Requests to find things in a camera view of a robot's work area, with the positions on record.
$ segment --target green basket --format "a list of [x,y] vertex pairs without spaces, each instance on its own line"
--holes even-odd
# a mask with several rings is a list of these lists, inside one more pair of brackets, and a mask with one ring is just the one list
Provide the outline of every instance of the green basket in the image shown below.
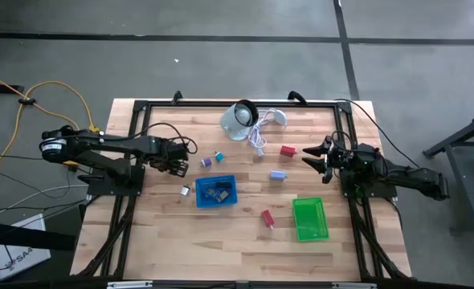
[[329,238],[325,209],[320,197],[304,197],[292,200],[296,232],[300,242]]

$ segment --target gray floor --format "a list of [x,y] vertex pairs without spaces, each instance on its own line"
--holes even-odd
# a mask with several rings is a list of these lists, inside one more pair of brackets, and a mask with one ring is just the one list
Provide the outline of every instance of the gray floor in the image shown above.
[[[474,0],[341,0],[348,35],[385,38],[474,38]],[[156,35],[338,36],[330,0],[2,1],[0,29]],[[378,122],[420,164],[452,177],[443,156],[421,151],[474,117],[474,47],[350,48],[361,100],[372,100]],[[1,40],[0,78],[30,87],[57,79],[80,91],[104,126],[112,99],[171,97],[283,99],[297,90],[309,99],[349,98],[340,44],[153,43]],[[74,95],[63,88],[35,93],[42,106],[87,127]],[[16,98],[0,96],[0,152],[10,139]],[[25,109],[11,154],[39,155],[43,130],[62,122]],[[386,141],[386,156],[405,164]],[[41,189],[65,185],[66,171],[38,161],[5,159],[0,171]],[[72,183],[78,181],[70,176]],[[33,193],[0,177],[0,207]],[[414,276],[474,285],[474,234],[453,238],[448,201],[399,190],[404,236]],[[82,198],[72,190],[61,202]],[[57,201],[36,197],[28,206]],[[25,212],[10,212],[11,223]]]

